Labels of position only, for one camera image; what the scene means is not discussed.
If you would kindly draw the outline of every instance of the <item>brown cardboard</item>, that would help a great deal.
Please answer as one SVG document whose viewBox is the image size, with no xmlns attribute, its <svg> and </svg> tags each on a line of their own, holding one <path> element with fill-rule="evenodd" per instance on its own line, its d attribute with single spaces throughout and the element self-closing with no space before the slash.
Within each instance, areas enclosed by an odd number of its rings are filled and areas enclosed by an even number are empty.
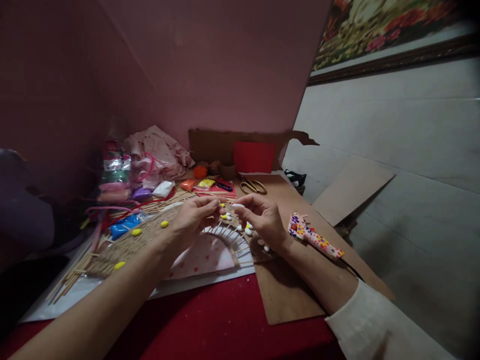
<svg viewBox="0 0 480 360">
<path fill-rule="evenodd" d="M 291 139 L 297 139 L 302 145 L 319 145 L 306 132 L 297 130 L 284 133 L 259 133 L 190 129 L 188 135 L 190 155 L 196 162 L 211 163 L 220 160 L 222 163 L 231 163 L 234 156 L 234 144 L 237 141 L 274 144 L 275 156 L 272 170 L 282 169 L 279 162 L 280 153 Z"/>
<path fill-rule="evenodd" d="M 247 178 L 261 182 L 268 191 L 265 196 L 277 202 L 285 229 L 288 228 L 292 212 L 297 211 L 302 215 L 308 215 L 307 220 L 311 226 L 333 246 L 345 251 L 343 257 L 345 261 L 358 271 L 367 284 L 388 299 L 394 298 L 394 294 L 385 283 L 375 275 L 334 228 L 280 175 L 248 175 Z M 244 196 L 245 194 L 239 188 L 238 180 L 234 181 L 234 185 L 237 196 Z M 307 247 L 310 251 L 316 251 L 309 245 Z M 282 259 L 256 264 L 255 271 L 265 314 L 270 325 L 325 314 L 307 285 Z"/>
<path fill-rule="evenodd" d="M 387 184 L 395 174 L 363 158 L 351 161 L 312 206 L 333 227 Z"/>
</svg>

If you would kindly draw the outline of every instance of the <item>yellow clay ball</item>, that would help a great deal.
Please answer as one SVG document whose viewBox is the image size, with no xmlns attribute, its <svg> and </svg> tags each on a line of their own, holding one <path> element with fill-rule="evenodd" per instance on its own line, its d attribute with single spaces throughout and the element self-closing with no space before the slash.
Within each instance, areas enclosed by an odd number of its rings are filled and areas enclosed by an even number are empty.
<svg viewBox="0 0 480 360">
<path fill-rule="evenodd" d="M 119 263 L 115 264 L 115 266 L 113 267 L 113 271 L 117 271 L 119 270 L 123 265 L 125 265 L 125 261 L 120 261 Z"/>
</svg>

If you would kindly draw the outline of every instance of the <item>person's right hand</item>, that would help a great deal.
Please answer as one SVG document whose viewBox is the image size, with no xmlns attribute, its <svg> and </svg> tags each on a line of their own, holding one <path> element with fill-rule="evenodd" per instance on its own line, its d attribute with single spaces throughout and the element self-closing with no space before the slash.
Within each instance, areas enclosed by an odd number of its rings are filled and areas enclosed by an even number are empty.
<svg viewBox="0 0 480 360">
<path fill-rule="evenodd" d="M 263 241 L 277 253 L 288 251 L 294 240 L 282 225 L 279 207 L 275 201 L 262 195 L 249 194 L 234 203 L 245 206 L 235 207 L 235 214 L 243 227 L 249 222 Z"/>
</svg>

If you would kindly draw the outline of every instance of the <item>painting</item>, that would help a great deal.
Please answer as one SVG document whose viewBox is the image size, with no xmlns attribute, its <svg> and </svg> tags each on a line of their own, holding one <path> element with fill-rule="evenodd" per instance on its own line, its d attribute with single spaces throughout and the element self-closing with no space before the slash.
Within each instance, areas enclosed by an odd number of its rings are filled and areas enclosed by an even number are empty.
<svg viewBox="0 0 480 360">
<path fill-rule="evenodd" d="M 425 38 L 459 20 L 453 0 L 333 0 L 312 75 Z"/>
</svg>

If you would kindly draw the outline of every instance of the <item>colorful patterned stick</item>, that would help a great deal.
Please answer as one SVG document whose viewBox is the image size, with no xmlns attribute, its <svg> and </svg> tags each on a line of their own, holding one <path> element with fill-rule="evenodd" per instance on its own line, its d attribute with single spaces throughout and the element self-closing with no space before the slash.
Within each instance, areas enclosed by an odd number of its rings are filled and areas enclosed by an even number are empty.
<svg viewBox="0 0 480 360">
<path fill-rule="evenodd" d="M 307 226 L 303 216 L 300 216 L 297 212 L 294 212 L 290 216 L 288 223 L 288 232 L 290 236 L 300 241 L 306 240 L 315 249 L 321 251 L 333 261 L 337 261 L 345 252 L 332 246 L 323 236 L 318 235 L 311 228 Z"/>
</svg>

